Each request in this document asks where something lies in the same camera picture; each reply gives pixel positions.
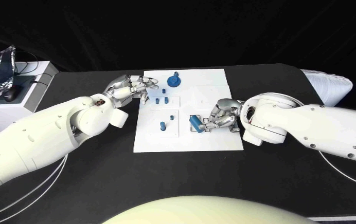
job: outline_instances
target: white paper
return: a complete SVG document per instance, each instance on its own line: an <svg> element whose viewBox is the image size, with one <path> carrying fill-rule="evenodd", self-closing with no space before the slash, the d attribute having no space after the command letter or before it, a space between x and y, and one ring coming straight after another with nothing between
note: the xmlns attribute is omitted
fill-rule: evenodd
<svg viewBox="0 0 356 224"><path fill-rule="evenodd" d="M175 71L145 72L145 76L159 80L161 89L148 90L150 100L146 105L140 104L135 152L244 150L241 135L231 133L228 127L201 134L191 131L191 115L201 115L201 120L208 118L218 100L233 97L224 69L178 70L182 83L172 88L168 79ZM165 104L165 97L175 102Z"/></svg>

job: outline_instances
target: black table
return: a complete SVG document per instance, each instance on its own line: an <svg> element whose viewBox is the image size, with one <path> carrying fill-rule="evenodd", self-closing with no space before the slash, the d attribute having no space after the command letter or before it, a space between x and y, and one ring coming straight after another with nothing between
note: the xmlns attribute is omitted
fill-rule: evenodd
<svg viewBox="0 0 356 224"><path fill-rule="evenodd" d="M276 64L224 69L235 99L280 92L305 104L322 104L297 68ZM143 70L60 73L38 110L101 93L123 74L143 75ZM124 128L110 126L70 154L52 189L9 223L101 223L149 201L185 195L253 200L308 217L356 215L356 183L290 135L284 144L244 142L244 151L133 153L139 100L123 110L130 114ZM355 161L328 158L352 175ZM57 165L0 187L0 208L44 181ZM44 188L0 217L15 213L42 192Z"/></svg>

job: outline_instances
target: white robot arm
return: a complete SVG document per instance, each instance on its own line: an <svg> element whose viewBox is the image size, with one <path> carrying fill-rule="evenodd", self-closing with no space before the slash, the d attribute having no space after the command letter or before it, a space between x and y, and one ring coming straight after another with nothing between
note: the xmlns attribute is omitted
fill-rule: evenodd
<svg viewBox="0 0 356 224"><path fill-rule="evenodd" d="M199 129L230 127L238 132L238 117L246 127L244 140L283 143L287 133L309 148L356 160L356 111L325 105L305 105L277 93L264 93L246 102L221 99L210 123Z"/></svg>
<svg viewBox="0 0 356 224"><path fill-rule="evenodd" d="M133 98L146 103L146 88L158 89L158 82L122 76L103 94L75 98L13 123L0 132L0 185L60 160L110 124L122 128L129 114L117 108Z"/></svg>

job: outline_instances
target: small blue piece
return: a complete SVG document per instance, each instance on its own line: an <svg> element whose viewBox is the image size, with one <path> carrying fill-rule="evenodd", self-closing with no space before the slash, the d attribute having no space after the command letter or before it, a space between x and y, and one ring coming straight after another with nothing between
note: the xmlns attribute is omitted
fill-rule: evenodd
<svg viewBox="0 0 356 224"><path fill-rule="evenodd" d="M178 87L181 85L181 78L178 72L175 72L175 75L169 77L168 84L171 87Z"/></svg>
<svg viewBox="0 0 356 224"><path fill-rule="evenodd" d="M191 117L189 121L191 121L191 124L194 125L194 127L195 127L198 133L202 133L205 130L199 129L199 126L202 125L202 122L201 122L198 116L194 115L194 116Z"/></svg>
<svg viewBox="0 0 356 224"><path fill-rule="evenodd" d="M166 130L165 122L162 122L162 130L163 130L163 131Z"/></svg>

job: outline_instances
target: white cable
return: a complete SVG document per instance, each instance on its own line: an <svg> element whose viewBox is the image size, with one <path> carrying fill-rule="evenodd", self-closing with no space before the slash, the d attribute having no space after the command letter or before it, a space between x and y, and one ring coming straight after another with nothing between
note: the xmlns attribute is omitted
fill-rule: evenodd
<svg viewBox="0 0 356 224"><path fill-rule="evenodd" d="M6 220L9 220L11 218L13 218L24 210L26 210L26 208L41 199L41 197L45 195L45 193L48 192L48 190L51 189L51 187L52 187L52 185L55 184L55 182L57 182L57 180L58 180L58 177L60 177L60 175L61 175L61 173L63 173L63 170L64 170L64 168L65 168L65 162L67 162L67 158L68 158L68 155L65 155L65 158L64 158L64 166L63 166L63 168L61 168L61 171L60 171L60 173L58 173L58 176L57 176L57 178L55 178L55 180L54 180L54 182L52 182L52 184L50 185L50 187L47 188L47 190L45 190L45 192L41 194L41 196L35 199L35 201L18 212L18 213L15 213L12 216L9 216L6 219L3 219L3 220L0 220L0 222L3 222L3 221L6 221Z"/></svg>
<svg viewBox="0 0 356 224"><path fill-rule="evenodd" d="M52 172L52 174L50 175L50 177L45 179L45 181L38 185L38 187L18 200L15 201L8 207L5 207L0 212L3 212L11 206L13 206L15 204L18 204L41 187L42 185L48 182L48 180L52 178L54 174L57 173L60 167L63 166L65 160L67 160L67 156L64 157L64 160L61 162L61 164L58 165L58 168L55 169L55 171Z"/></svg>
<svg viewBox="0 0 356 224"><path fill-rule="evenodd" d="M329 162L329 160L326 159L326 157L325 157L322 151L319 151L319 153L320 153L322 157L325 158L326 162L328 162L328 163L331 164L331 166L335 168L335 170L336 170L336 171L338 171L348 179L351 179L352 181L356 182L356 180L355 180L351 176L348 176L348 175L336 168L336 166Z"/></svg>

